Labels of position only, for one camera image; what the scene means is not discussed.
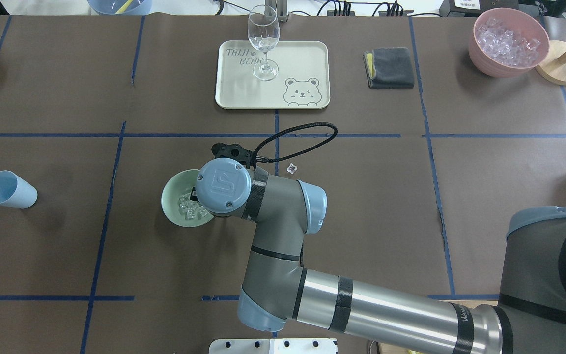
empty wine glass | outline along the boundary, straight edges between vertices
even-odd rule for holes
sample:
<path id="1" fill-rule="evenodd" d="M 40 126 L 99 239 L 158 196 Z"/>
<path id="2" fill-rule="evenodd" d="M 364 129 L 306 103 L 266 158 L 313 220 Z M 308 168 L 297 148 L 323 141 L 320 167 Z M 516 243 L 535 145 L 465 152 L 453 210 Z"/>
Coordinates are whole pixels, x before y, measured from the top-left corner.
<path id="1" fill-rule="evenodd" d="M 277 12 L 267 5 L 258 5 L 250 10 L 248 15 L 248 39 L 250 44 L 265 54 L 265 60 L 256 63 L 254 74 L 256 78 L 270 81 L 279 73 L 279 66 L 273 60 L 268 60 L 268 52 L 279 42 L 279 19 Z"/>

wooden base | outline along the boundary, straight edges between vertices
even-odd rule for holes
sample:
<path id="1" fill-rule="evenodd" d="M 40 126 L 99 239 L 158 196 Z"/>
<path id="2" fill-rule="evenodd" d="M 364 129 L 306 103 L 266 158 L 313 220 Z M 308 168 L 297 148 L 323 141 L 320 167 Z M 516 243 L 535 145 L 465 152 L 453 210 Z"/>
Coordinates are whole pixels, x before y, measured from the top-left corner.
<path id="1" fill-rule="evenodd" d="M 558 58 L 566 51 L 566 42 L 550 41 L 550 52 L 543 62 L 537 66 L 537 72 L 547 80 L 566 86 L 566 63 L 560 63 Z"/>

blue joint cap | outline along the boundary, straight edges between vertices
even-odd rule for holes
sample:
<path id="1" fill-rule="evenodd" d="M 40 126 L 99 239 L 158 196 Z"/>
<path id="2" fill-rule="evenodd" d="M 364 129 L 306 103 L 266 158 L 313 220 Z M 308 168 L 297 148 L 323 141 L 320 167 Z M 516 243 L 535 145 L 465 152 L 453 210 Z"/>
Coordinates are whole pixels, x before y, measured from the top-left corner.
<path id="1" fill-rule="evenodd" d="M 519 211 L 510 220 L 506 239 L 521 227 L 552 219 L 566 219 L 566 206 L 539 206 Z"/>
<path id="2" fill-rule="evenodd" d="M 324 217 L 326 216 L 326 193 L 319 186 L 305 183 L 301 180 L 303 195 L 305 196 L 305 209 L 307 210 L 307 232 L 306 234 L 315 234 L 322 227 Z"/>
<path id="3" fill-rule="evenodd" d="M 265 311 L 243 291 L 243 288 L 237 316 L 243 324 L 258 331 L 278 332 L 285 327 L 287 321 Z"/>
<path id="4" fill-rule="evenodd" d="M 246 202 L 251 183 L 250 174 L 242 164 L 226 157 L 213 159 L 198 173 L 198 201 L 213 213 L 231 213 Z"/>

robot logo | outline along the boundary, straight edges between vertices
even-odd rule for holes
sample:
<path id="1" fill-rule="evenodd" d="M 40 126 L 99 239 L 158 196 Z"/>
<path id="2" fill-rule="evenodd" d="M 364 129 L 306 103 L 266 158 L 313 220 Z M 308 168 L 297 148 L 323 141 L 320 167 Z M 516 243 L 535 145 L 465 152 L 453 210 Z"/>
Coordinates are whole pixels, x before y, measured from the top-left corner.
<path id="1" fill-rule="evenodd" d="M 237 174 L 231 171 L 215 171 L 213 175 L 213 182 L 211 183 L 211 191 L 218 194 L 232 196 L 235 192 L 235 185 L 237 184 Z"/>

blue bucket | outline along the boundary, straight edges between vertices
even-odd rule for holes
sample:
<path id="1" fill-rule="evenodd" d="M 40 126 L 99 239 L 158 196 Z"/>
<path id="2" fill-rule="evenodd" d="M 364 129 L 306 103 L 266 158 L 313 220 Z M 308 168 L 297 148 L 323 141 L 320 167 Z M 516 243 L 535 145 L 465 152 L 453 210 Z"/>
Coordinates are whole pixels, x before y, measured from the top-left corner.
<path id="1" fill-rule="evenodd" d="M 126 0 L 88 0 L 88 5 L 99 14 L 116 14 L 117 10 L 126 3 Z M 152 0 L 133 0 L 128 10 L 122 14 L 143 16 L 150 14 Z"/>

